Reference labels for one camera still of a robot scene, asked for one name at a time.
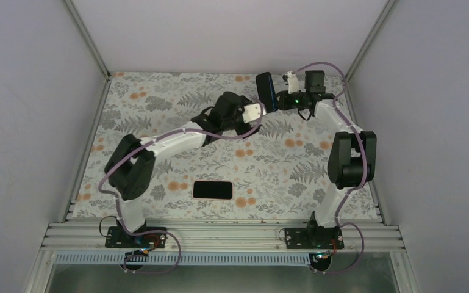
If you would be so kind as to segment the black phone with pink edge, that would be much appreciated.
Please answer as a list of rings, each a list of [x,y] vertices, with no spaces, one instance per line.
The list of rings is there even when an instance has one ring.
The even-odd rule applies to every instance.
[[[192,197],[197,200],[232,200],[234,185],[230,181],[195,181]]]

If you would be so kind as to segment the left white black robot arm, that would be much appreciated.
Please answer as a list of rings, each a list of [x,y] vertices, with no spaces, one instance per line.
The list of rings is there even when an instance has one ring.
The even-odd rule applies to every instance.
[[[124,136],[105,166],[98,190],[115,197],[121,239],[130,247],[145,240],[145,217],[140,197],[150,185],[158,162],[183,151],[227,139],[225,132],[235,131],[234,140],[256,133],[264,115],[274,111],[275,103],[262,98],[251,101],[233,92],[224,92],[213,106],[205,108],[189,122],[172,131],[147,139]]]

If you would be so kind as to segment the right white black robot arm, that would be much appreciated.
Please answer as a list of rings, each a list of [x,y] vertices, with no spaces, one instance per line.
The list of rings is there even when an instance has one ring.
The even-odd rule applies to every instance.
[[[340,109],[334,94],[326,93],[324,72],[307,71],[301,90],[294,71],[283,76],[288,90],[277,93],[280,110],[309,111],[306,120],[314,117],[333,133],[323,201],[312,213],[304,228],[285,229],[289,249],[342,248],[340,212],[350,193],[373,179],[376,159],[376,135],[363,131]]]

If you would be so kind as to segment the floral patterned table mat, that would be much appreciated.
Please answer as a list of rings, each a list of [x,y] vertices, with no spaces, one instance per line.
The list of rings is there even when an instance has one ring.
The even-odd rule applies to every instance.
[[[256,99],[254,76],[114,73],[74,216],[116,213],[114,197],[97,186],[122,137],[152,137],[182,126],[226,91]],[[220,140],[158,162],[141,197],[143,213],[154,219],[308,219],[326,194],[331,146],[332,133],[319,120],[278,112],[245,140]],[[194,199],[195,181],[230,181],[234,197]]]

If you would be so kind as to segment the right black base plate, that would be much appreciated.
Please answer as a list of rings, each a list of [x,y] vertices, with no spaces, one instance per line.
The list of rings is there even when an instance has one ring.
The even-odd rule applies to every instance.
[[[338,226],[333,228],[285,228],[284,239],[287,249],[291,250],[328,250],[344,249],[342,231]]]

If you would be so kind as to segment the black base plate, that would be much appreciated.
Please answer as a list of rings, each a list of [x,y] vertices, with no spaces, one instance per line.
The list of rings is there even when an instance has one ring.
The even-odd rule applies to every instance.
[[[131,236],[121,226],[111,226],[105,236],[106,248],[153,249],[165,248],[167,228],[144,227],[139,233],[141,236]]]
[[[285,228],[284,239],[287,249],[291,250],[328,250],[344,249],[342,231],[338,226],[333,228]]]

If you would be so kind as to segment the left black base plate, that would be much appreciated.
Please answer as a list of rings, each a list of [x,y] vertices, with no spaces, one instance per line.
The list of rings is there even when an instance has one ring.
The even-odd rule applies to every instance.
[[[105,236],[106,248],[153,249],[165,248],[167,228],[144,227],[139,233],[141,236],[131,236],[121,226],[111,226]]]

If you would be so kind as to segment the aluminium rail frame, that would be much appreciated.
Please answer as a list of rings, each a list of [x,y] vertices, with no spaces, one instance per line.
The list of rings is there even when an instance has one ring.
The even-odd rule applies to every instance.
[[[105,249],[104,234],[114,224],[112,219],[72,220],[51,223],[41,243],[44,250],[95,250]],[[301,220],[278,222],[216,221],[216,220],[161,220],[149,223],[165,227],[177,237],[184,252],[284,252],[285,227],[302,227]],[[403,237],[397,226],[385,226],[381,222],[359,221],[358,232],[351,226],[342,229],[345,252],[396,252],[405,249]]]

